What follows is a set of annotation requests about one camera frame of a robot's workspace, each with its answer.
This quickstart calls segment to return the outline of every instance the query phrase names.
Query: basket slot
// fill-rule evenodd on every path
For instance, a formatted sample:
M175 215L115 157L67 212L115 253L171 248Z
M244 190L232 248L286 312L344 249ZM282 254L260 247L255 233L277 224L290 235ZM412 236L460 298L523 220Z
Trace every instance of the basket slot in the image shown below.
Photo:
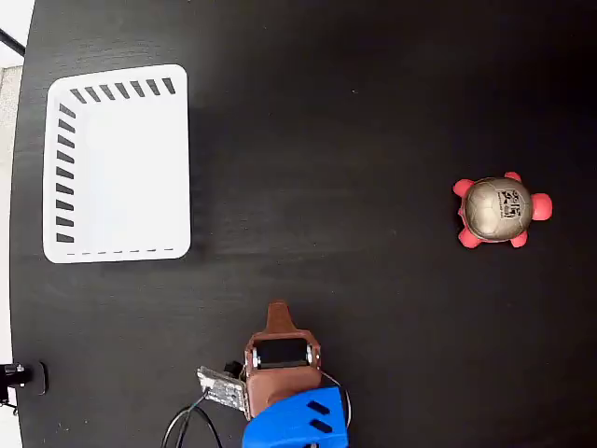
M100 86L100 89L102 89L102 92L103 92L103 93L105 94L105 96L107 96L107 97L108 97L108 98L109 98L111 101L114 101L114 100L116 100L116 98L114 98L114 95L112 94L112 91L110 90L110 88L109 88L107 85L105 85L105 84L102 84L102 85Z
M147 82L147 85L149 86L149 89L151 89L151 91L153 91L153 94L156 96L160 96L160 91L158 90L156 81L154 81L153 79L148 79L146 82Z
M60 111L61 111L63 114L65 114L65 115L68 115L68 116L69 116L71 119L75 119L75 118L76 118L76 113L75 113L75 112L73 112L71 109L69 109L68 107L66 107L66 106L65 106L65 105L63 105L63 104L60 104L60 108L59 108L59 110L60 110Z
M73 189L69 189L65 185L59 184L58 182L56 182L56 191L58 191L59 193L64 193L64 194L75 194Z
M75 163L75 159L73 159L68 154L64 154L62 151L56 151L56 157L59 161L66 161L68 163Z
M86 87L85 91L90 95L91 98L93 98L93 101L95 101L96 103L100 103L102 101L100 100L100 97L97 96L97 93L95 92L93 87Z
M87 104L87 100L83 98L83 95L81 95L81 92L78 91L78 89L71 89L71 93L73 93L73 95L75 96L75 98L78 99L79 102L81 102L84 105Z
M174 95L176 91L174 90L174 84L172 83L172 80L169 77L163 77L161 80L164 82L164 85L166 86L166 89L168 89L168 92Z
M69 212L75 211L75 207L71 203L66 203L65 201L61 201L60 199L56 200L56 208L60 208L61 210L68 210Z
M75 178L75 175L73 175L70 171L64 170L60 166L56 167L56 175L59 175L60 177L66 177L67 179Z
M131 98L131 96L129 95L129 93L125 89L124 84L122 84L121 82L117 82L115 85L116 85L116 88L118 89L118 91L120 92L120 94L122 96L124 96L125 100L128 100L129 98Z
M141 85L139 84L139 81L131 81L131 85L134 88L134 91L136 91L140 97L144 98L146 96L143 89L141 89Z

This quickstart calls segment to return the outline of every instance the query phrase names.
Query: dark wooden table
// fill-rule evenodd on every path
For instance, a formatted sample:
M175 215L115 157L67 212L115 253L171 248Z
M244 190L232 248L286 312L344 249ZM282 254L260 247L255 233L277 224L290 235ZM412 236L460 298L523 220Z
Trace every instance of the dark wooden table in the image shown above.
M52 388L19 394L24 448L157 446L273 298L350 389L354 447L595 446L596 30L589 1L38 1L11 313ZM191 251L51 264L50 84L161 63L188 72ZM553 219L463 249L452 183L511 169ZM206 408L239 446L243 416Z

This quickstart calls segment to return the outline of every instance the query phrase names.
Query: red plush toy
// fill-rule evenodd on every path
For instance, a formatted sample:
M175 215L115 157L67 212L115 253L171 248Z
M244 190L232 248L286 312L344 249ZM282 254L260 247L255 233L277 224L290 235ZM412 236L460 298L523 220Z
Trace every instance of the red plush toy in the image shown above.
M522 247L526 244L526 230L531 220L544 221L551 217L550 197L545 193L531 195L514 172L477 182L461 179L453 190L463 198L458 215L465 228L458 239L469 249L481 243L503 241Z

